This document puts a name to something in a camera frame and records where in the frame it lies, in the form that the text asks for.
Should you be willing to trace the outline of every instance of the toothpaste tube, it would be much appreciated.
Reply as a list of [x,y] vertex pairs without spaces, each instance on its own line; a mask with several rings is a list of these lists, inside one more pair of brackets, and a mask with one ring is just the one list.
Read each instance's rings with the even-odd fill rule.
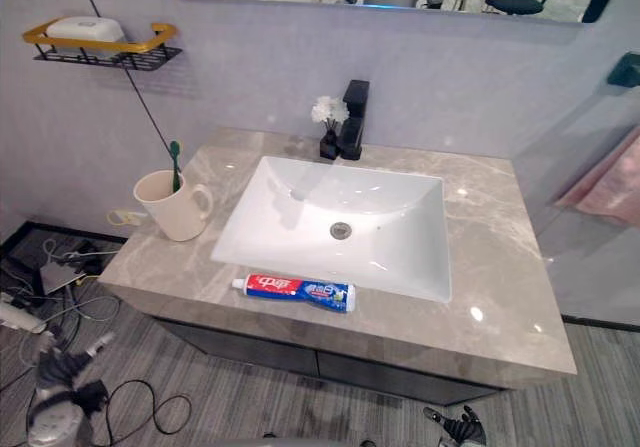
[[251,274],[246,279],[234,279],[231,285],[252,297],[305,300],[337,312],[353,312],[356,304],[356,290],[351,284]]

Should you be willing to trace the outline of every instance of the sink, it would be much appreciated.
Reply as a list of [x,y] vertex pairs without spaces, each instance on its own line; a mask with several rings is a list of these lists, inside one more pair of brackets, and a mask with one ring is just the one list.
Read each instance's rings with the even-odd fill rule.
[[442,179],[263,157],[211,258],[449,302]]

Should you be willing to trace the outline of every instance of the towel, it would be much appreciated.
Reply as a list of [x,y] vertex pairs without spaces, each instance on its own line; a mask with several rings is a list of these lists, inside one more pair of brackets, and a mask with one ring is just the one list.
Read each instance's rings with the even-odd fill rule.
[[640,227],[640,125],[557,202]]

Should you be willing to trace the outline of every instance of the mug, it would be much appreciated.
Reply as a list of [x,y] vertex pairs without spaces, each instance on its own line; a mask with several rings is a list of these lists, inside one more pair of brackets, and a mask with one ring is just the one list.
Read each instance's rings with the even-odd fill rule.
[[[189,185],[180,175],[180,188],[173,192],[173,171],[158,170],[141,178],[133,188],[133,196],[153,217],[171,240],[189,240],[200,234],[213,210],[211,191],[202,184]],[[202,194],[207,207],[202,209],[195,195]]]

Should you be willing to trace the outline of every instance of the cabinet door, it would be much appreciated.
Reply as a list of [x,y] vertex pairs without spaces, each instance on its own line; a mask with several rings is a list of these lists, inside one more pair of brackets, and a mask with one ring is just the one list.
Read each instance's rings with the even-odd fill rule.
[[318,352],[320,377],[347,384],[450,405],[499,392],[499,389],[434,377],[386,364]]
[[315,351],[312,349],[160,318],[156,318],[156,321],[207,354],[318,376]]

